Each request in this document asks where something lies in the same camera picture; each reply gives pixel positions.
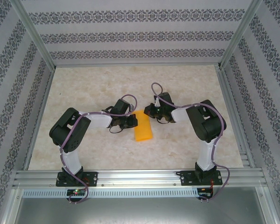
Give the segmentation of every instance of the striped wall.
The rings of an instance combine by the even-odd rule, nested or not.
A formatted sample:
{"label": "striped wall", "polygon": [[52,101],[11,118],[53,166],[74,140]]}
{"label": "striped wall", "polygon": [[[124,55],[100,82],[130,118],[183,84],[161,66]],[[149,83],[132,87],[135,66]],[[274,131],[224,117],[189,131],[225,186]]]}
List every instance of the striped wall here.
{"label": "striped wall", "polygon": [[56,65],[218,63],[251,0],[24,0]]}
{"label": "striped wall", "polygon": [[0,0],[0,210],[22,169],[51,73],[8,0]]}
{"label": "striped wall", "polygon": [[280,217],[280,0],[264,0],[225,68]]}

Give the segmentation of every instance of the marble floor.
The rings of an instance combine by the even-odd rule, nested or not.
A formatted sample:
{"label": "marble floor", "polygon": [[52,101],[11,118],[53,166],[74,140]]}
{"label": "marble floor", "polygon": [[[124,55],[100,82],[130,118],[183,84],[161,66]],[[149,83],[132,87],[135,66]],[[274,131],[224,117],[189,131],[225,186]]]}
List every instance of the marble floor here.
{"label": "marble floor", "polygon": [[[49,137],[51,127],[69,107],[100,111],[130,93],[137,110],[153,102],[152,82],[170,93],[175,105],[209,99],[227,123],[217,147],[218,164],[243,167],[230,119],[212,65],[57,68],[33,150],[30,170],[60,170],[59,149]],[[107,128],[90,129],[79,146],[84,169],[179,169],[194,168],[200,140],[189,122],[161,125],[150,119],[153,139],[136,142],[134,130],[118,134]]]}

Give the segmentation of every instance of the black bracket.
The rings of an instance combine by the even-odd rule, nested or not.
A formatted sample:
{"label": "black bracket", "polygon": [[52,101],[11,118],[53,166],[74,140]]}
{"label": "black bracket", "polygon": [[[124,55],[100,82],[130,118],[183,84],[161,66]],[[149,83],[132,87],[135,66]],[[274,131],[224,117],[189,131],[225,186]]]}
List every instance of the black bracket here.
{"label": "black bracket", "polygon": [[[97,172],[85,172],[83,167],[76,173],[76,177],[87,184],[88,187],[96,187],[98,182]],[[62,172],[59,172],[56,180],[57,187],[83,187],[84,185],[72,177],[68,172],[62,168]]]}
{"label": "black bracket", "polygon": [[202,185],[222,185],[222,177],[219,170],[216,170],[212,175],[208,175],[202,180],[199,180],[195,174],[195,170],[183,170],[176,172],[176,175],[180,176],[182,186],[202,186]]}

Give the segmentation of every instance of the mounting plate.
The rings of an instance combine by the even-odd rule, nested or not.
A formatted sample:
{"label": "mounting plate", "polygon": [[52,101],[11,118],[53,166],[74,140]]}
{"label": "mounting plate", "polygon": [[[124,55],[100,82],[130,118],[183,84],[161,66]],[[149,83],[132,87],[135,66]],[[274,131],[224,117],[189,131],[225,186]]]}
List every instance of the mounting plate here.
{"label": "mounting plate", "polygon": [[210,185],[211,180],[213,180],[213,185],[223,184],[219,170],[214,171],[212,175],[205,177],[201,182],[196,177],[194,170],[182,170],[176,172],[176,175],[180,176],[182,186]]}
{"label": "mounting plate", "polygon": [[[84,181],[88,187],[96,187],[98,182],[98,173],[97,172],[83,172],[82,181]],[[84,185],[80,182],[74,184],[72,181],[68,181],[64,172],[59,172],[56,180],[57,187],[83,187]]]}

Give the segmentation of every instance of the yellow object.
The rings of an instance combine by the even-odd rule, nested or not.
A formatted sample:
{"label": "yellow object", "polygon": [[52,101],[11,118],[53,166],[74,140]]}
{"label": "yellow object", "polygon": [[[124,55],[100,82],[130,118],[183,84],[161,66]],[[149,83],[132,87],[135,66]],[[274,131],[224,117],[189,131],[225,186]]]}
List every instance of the yellow object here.
{"label": "yellow object", "polygon": [[136,141],[144,141],[153,138],[153,132],[150,127],[149,117],[144,114],[144,110],[135,111],[138,120],[138,126],[134,128]]}

